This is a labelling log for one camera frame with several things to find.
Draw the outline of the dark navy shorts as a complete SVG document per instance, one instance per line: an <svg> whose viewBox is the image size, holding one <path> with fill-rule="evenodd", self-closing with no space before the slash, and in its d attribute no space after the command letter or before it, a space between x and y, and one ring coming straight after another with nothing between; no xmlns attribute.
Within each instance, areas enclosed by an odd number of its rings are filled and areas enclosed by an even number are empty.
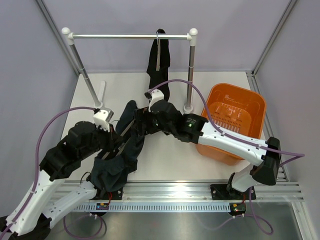
<svg viewBox="0 0 320 240"><path fill-rule="evenodd" d="M135 126L131 126L123 138L122 152L111 152L104 157L107 152L101 151L94 158L90 182L98 193L119 190L127 183L128 175L137 170L145 137L138 135Z"/></svg>

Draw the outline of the black shorts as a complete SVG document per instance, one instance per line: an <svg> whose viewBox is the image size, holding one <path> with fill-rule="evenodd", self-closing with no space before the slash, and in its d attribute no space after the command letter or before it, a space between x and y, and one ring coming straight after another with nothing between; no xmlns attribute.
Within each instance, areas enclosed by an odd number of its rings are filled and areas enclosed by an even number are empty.
<svg viewBox="0 0 320 240"><path fill-rule="evenodd" d="M154 39L148 60L146 73L149 75L148 89L153 89L157 85L169 80L169 67L171 57L168 39Z"/></svg>

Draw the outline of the grey hanger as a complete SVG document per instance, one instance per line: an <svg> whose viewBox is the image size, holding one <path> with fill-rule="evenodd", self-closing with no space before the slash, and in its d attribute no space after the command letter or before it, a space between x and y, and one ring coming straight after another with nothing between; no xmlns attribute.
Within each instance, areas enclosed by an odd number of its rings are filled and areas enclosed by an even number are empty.
<svg viewBox="0 0 320 240"><path fill-rule="evenodd" d="M118 135L112 151L102 151L99 156L102 160L110 160L120 155L131 136L131 128L134 124L134 119L127 125L127 127Z"/></svg>

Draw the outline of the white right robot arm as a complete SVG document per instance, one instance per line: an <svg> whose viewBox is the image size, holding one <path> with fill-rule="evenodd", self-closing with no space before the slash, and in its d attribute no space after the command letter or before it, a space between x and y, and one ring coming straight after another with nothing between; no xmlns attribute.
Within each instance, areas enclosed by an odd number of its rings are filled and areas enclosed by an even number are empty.
<svg viewBox="0 0 320 240"><path fill-rule="evenodd" d="M239 200L251 192L251 187L258 184L274 186L277 183L281 160L277 138L270 137L264 141L248 139L241 134L231 135L228 130L213 126L203 116L181 114L166 101L136 109L133 125L140 136L163 132L181 142L215 147L247 160L250 163L248 167L230 175L225 189L220 192L224 199Z"/></svg>

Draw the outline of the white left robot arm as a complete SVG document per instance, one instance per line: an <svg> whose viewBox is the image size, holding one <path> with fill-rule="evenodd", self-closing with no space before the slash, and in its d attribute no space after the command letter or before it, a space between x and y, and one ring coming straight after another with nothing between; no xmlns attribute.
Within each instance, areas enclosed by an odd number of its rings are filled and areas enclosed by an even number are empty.
<svg viewBox="0 0 320 240"><path fill-rule="evenodd" d="M1 217L1 237L10 233L11 240L43 240L60 220L83 202L109 197L111 191L107 186L94 183L90 177L61 199L50 201L83 160L99 151L108 158L115 157L123 139L112 126L104 129L88 121L76 123L47 151L33 184L18 207L10 215Z"/></svg>

